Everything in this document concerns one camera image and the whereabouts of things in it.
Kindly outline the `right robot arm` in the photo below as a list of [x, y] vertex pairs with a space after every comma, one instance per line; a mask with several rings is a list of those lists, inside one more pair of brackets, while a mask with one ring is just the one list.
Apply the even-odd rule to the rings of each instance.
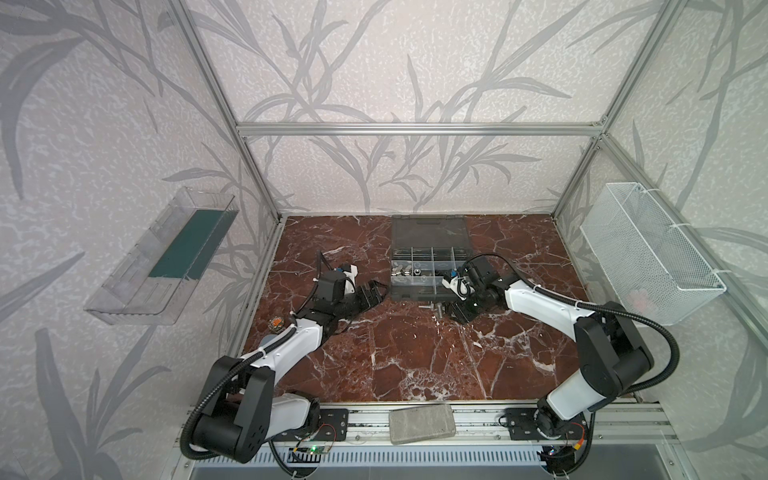
[[[502, 276], [490, 257], [478, 254], [443, 276], [442, 286], [454, 294], [451, 317], [466, 324], [494, 309], [505, 309], [560, 331], [577, 347], [578, 370], [537, 403], [534, 418], [543, 436], [557, 438], [580, 414], [656, 386], [677, 370], [679, 344], [664, 326], [615, 302], [593, 304], [548, 290], [524, 278], [514, 266]], [[656, 331], [670, 351], [666, 366], [647, 380], [641, 378], [654, 367], [654, 357], [638, 325]]]

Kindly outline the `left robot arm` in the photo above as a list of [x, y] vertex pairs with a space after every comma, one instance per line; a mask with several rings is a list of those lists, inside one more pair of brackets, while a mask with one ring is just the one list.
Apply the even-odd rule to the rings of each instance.
[[284, 329], [240, 357], [222, 356], [211, 367], [179, 439], [182, 455], [200, 461], [227, 457], [250, 461], [264, 443], [285, 432], [320, 429], [320, 406], [305, 394], [275, 394], [275, 386], [302, 359], [318, 350], [347, 323], [378, 306], [389, 286], [377, 280], [356, 283], [345, 265], [317, 275], [310, 294]]

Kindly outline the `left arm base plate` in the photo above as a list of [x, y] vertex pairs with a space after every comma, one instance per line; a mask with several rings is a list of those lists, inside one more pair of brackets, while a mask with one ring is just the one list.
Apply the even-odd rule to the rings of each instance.
[[349, 410], [345, 408], [311, 409], [305, 424], [296, 436], [314, 441], [344, 441], [349, 425]]

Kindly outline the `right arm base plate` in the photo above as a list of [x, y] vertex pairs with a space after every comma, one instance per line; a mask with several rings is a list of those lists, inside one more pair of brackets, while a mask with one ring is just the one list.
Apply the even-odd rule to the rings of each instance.
[[535, 407], [506, 408], [498, 423], [507, 430], [513, 441], [543, 441], [547, 437], [542, 434], [537, 424], [537, 409]]

